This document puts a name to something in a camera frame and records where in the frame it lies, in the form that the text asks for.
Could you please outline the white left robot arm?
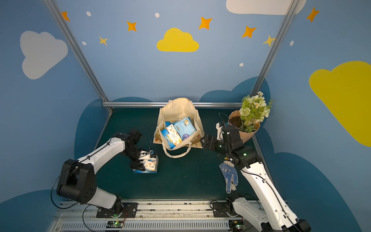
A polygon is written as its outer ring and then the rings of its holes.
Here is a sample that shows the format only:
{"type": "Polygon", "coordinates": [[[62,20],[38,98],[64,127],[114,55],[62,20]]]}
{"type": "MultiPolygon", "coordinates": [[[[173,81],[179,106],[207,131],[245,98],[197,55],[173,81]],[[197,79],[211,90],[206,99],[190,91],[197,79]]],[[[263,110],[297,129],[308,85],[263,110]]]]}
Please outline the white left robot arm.
{"type": "Polygon", "coordinates": [[[127,134],[118,133],[88,155],[65,161],[58,179],[57,195],[96,206],[105,211],[107,218],[121,217],[124,212],[121,198],[97,187],[96,173],[118,154],[130,158],[131,169],[145,171],[143,158],[153,152],[136,147],[141,135],[135,129],[127,134]]]}

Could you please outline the tissue pack cream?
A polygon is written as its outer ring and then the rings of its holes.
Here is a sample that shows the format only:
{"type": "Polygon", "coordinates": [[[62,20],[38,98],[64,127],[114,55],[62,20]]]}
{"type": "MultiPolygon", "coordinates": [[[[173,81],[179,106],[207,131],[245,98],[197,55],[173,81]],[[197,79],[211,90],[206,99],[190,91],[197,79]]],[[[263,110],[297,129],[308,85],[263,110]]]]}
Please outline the tissue pack cream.
{"type": "Polygon", "coordinates": [[[139,160],[139,167],[133,168],[137,174],[155,174],[158,167],[158,156],[155,159],[139,160]]]}
{"type": "Polygon", "coordinates": [[[165,141],[168,144],[170,149],[175,148],[177,145],[181,144],[183,141],[173,124],[170,124],[163,130],[161,130],[161,134],[165,138],[165,141]]]}

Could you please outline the tissue pack cream top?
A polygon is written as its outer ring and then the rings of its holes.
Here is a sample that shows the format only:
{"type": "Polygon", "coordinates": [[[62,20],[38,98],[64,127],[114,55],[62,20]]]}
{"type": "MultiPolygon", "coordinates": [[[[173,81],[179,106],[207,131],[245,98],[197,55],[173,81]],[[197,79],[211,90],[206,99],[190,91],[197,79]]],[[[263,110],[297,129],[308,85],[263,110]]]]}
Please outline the tissue pack cream top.
{"type": "Polygon", "coordinates": [[[165,141],[168,144],[170,149],[175,148],[177,145],[181,144],[183,141],[173,124],[170,124],[163,130],[161,130],[161,134],[165,138],[165,141]]]}

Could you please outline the light blue tissue pack purple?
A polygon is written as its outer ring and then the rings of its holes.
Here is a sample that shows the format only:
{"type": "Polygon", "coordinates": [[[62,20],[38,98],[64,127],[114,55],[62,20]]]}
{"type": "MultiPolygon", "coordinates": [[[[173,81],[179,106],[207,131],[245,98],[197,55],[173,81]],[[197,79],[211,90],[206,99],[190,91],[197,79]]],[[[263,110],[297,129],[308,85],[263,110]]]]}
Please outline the light blue tissue pack purple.
{"type": "Polygon", "coordinates": [[[190,117],[185,117],[184,119],[173,123],[173,125],[175,126],[175,129],[179,133],[182,140],[186,140],[197,131],[197,129],[193,126],[190,117]]]}

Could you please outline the beige canvas tote bag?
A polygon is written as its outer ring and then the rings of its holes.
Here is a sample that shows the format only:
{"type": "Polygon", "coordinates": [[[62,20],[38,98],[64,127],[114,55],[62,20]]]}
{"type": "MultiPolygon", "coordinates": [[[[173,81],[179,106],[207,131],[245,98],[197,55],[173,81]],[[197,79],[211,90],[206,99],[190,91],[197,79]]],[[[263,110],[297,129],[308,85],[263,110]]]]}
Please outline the beige canvas tote bag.
{"type": "Polygon", "coordinates": [[[160,108],[153,143],[162,145],[167,157],[178,159],[192,148],[201,149],[204,136],[199,111],[191,100],[177,98],[160,108]]]}

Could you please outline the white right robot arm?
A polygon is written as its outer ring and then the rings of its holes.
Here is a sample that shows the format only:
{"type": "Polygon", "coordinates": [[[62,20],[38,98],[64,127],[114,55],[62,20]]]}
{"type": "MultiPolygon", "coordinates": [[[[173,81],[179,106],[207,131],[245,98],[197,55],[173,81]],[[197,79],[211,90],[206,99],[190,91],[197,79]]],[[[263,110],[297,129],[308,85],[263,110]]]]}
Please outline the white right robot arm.
{"type": "Polygon", "coordinates": [[[237,127],[219,122],[216,128],[217,136],[205,135],[201,144],[206,150],[226,156],[226,160],[219,165],[229,194],[224,206],[226,214],[241,216],[259,232],[311,231],[309,223],[297,217],[285,203],[257,152],[244,146],[237,127]],[[262,209],[253,206],[244,196],[232,194],[232,187],[239,184],[239,174],[254,190],[262,209]]]}

